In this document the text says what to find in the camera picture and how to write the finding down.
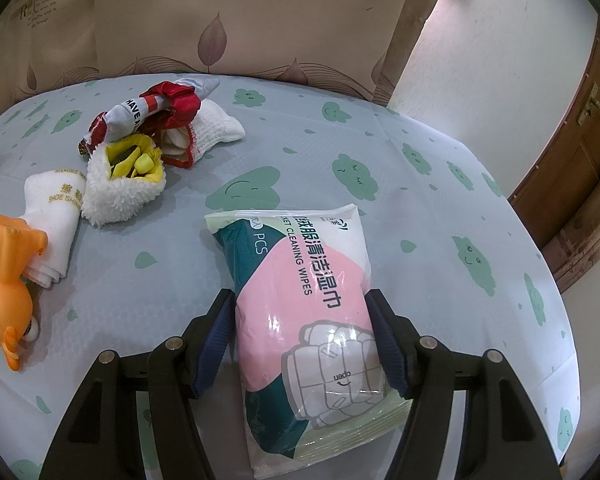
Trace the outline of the pink green wet wipes pack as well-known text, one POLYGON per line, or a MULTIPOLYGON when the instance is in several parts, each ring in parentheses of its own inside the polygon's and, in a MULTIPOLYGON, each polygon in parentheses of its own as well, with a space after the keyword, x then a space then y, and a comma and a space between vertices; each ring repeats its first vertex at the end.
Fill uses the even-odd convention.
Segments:
POLYGON ((382 369, 358 208, 209 214, 236 296, 237 359, 254 475, 329 460, 404 424, 382 369))

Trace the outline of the orange rubber chick toy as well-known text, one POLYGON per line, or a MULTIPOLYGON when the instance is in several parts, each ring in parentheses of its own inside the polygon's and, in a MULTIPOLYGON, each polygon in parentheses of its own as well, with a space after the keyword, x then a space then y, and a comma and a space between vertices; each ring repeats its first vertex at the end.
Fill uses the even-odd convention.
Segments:
POLYGON ((43 255, 47 234, 20 218, 0 214, 0 348, 8 367, 20 370, 18 344, 33 315, 33 302, 21 274, 34 256, 43 255))

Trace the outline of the white fluffy yellow slipper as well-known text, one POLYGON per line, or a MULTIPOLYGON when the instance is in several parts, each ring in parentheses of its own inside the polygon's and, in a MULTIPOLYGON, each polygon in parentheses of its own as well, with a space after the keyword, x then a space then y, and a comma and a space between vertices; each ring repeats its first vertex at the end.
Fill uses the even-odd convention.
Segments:
POLYGON ((134 217, 166 187, 161 156, 141 133, 100 144, 87 164, 82 216, 96 228, 134 217))

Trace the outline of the white red trimmed sock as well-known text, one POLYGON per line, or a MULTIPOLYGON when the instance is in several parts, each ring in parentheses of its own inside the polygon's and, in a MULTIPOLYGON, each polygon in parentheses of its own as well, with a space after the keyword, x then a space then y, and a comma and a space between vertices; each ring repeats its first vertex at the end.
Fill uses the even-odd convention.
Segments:
POLYGON ((236 142, 245 136, 244 127, 235 117, 205 99, 189 124, 160 131, 162 160, 167 165, 190 168, 216 144, 236 142))

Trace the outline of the red grey printed garment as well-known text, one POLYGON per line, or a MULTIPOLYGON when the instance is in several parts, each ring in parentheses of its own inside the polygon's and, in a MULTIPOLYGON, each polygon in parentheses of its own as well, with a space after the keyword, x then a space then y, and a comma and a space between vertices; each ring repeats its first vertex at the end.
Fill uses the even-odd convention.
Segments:
POLYGON ((153 134, 188 126, 200 110, 202 100, 219 84, 219 78, 213 76, 159 82, 137 98, 98 114, 78 145, 79 153, 91 155, 99 144, 117 142, 134 132, 153 134))

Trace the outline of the green cloud patterned tablecloth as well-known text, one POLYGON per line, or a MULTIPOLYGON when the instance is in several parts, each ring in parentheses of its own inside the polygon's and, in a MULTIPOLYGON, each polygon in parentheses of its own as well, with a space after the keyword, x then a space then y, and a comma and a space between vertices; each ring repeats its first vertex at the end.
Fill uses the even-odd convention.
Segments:
POLYGON ((369 102, 224 77, 212 100, 245 128, 131 220, 76 230, 68 273, 38 294, 38 339, 10 370, 0 349, 0 455, 20 479, 102 350, 149 351, 204 313, 232 279, 204 218, 232 209, 358 207, 370 284, 448 348, 504 353, 557 457, 580 417, 568 315, 539 248, 463 144, 369 102))

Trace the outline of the beige leaf print curtain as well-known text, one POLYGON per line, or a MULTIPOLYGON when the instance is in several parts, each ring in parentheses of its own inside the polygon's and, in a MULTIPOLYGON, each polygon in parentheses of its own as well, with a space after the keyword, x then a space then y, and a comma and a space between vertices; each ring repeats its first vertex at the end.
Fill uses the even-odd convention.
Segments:
POLYGON ((438 0, 0 0, 0 115, 78 82, 275 79, 387 104, 438 0))

